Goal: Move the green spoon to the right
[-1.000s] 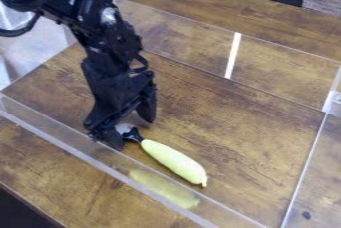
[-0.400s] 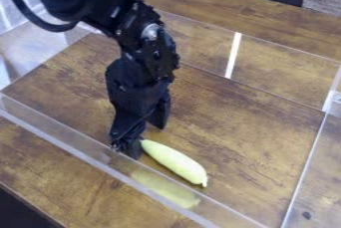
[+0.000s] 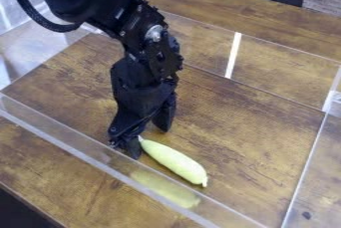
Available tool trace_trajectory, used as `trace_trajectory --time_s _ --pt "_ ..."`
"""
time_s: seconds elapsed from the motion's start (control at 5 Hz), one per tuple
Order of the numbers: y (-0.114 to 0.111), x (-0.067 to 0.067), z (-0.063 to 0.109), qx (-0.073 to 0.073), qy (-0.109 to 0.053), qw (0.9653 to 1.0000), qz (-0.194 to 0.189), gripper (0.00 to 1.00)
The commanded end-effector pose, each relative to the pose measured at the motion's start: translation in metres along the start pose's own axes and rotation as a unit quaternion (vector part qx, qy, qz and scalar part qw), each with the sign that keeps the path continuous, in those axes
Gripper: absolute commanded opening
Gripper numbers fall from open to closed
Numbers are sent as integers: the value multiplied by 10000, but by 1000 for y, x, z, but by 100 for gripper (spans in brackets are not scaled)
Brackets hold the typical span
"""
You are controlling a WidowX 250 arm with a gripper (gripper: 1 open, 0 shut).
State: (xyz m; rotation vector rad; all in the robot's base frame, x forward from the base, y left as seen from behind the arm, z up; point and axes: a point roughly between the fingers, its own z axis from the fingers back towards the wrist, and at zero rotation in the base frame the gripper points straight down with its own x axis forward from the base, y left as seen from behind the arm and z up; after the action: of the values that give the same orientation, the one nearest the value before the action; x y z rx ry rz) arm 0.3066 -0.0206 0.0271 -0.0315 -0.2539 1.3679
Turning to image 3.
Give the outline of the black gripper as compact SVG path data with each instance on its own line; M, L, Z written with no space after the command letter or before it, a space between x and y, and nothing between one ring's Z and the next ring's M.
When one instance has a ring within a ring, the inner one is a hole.
M176 76L156 81L141 64L119 60L111 67L117 112L108 128L112 147L125 149L132 159L143 153L137 135L148 121L163 132L171 129L175 113Z

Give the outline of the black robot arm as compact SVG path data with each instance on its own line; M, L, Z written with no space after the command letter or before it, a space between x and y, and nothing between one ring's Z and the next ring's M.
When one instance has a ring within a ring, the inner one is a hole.
M56 17L73 24L92 25L124 47L124 56L111 67L117 111L108 135L111 147L139 158L139 134L149 122L167 131L175 112L176 72L183 57L165 18L147 0L45 2Z

